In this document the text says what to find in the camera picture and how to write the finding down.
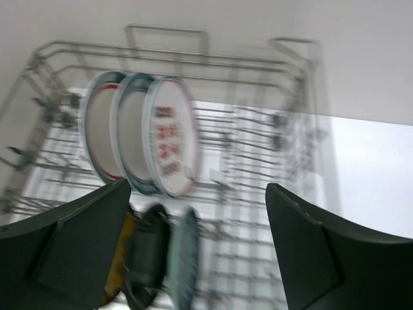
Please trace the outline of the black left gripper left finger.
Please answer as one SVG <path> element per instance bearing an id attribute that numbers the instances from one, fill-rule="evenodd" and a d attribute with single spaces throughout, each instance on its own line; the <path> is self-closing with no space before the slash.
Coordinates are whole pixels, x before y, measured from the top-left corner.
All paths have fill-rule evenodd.
<path id="1" fill-rule="evenodd" d="M 117 180 L 1 226 L 1 309 L 95 309 L 129 206 Z"/>

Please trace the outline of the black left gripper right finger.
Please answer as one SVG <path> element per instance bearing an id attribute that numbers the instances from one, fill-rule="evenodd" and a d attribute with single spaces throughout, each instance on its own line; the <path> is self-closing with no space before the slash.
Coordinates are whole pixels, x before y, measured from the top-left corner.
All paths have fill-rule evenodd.
<path id="1" fill-rule="evenodd" d="M 276 183 L 265 202 L 289 309 L 411 309 L 412 240 L 369 229 Z"/>

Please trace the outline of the yellow patterned plate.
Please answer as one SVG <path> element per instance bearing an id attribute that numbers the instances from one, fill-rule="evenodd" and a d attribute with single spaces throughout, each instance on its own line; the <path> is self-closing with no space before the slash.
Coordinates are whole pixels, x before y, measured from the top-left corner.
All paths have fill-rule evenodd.
<path id="1" fill-rule="evenodd" d="M 100 304 L 101 307 L 112 302 L 123 288 L 125 279 L 125 258 L 135 226 L 136 217 L 132 208 L 129 207 L 126 212 L 121 234 L 106 280 L 105 290 Z"/>

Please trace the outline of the black plate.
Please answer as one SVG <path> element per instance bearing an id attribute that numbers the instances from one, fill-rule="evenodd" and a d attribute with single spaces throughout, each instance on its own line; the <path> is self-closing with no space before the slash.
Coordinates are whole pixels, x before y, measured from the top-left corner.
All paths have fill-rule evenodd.
<path id="1" fill-rule="evenodd" d="M 165 207 L 160 203 L 148 207 L 132 233 L 125 259 L 123 292 L 129 308 L 148 308 L 160 292 L 170 235 Z"/>

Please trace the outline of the blue floral plate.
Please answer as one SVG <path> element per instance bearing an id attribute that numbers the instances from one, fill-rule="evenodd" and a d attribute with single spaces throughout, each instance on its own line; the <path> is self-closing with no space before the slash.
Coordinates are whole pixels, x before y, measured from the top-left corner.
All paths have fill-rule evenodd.
<path id="1" fill-rule="evenodd" d="M 167 282 L 176 309 L 190 309 L 199 274 L 199 225 L 196 210 L 187 207 L 178 221 L 168 251 Z"/>

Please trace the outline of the green red ring plate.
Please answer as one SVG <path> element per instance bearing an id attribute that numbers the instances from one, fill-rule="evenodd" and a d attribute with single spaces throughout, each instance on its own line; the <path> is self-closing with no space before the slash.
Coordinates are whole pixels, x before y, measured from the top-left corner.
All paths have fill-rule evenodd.
<path id="1" fill-rule="evenodd" d="M 127 75 L 106 71 L 93 77 L 80 101 L 78 128 L 87 161 L 105 183 L 121 177 L 110 142 L 110 108 Z"/>

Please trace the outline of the white plate red characters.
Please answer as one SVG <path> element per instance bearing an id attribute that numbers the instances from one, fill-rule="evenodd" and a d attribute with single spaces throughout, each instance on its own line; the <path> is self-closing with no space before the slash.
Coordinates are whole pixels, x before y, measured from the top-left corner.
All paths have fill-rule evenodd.
<path id="1" fill-rule="evenodd" d="M 181 79 L 165 76 L 151 84 L 141 126 L 156 187 L 171 198 L 184 196 L 197 178 L 200 151 L 194 100 Z"/>

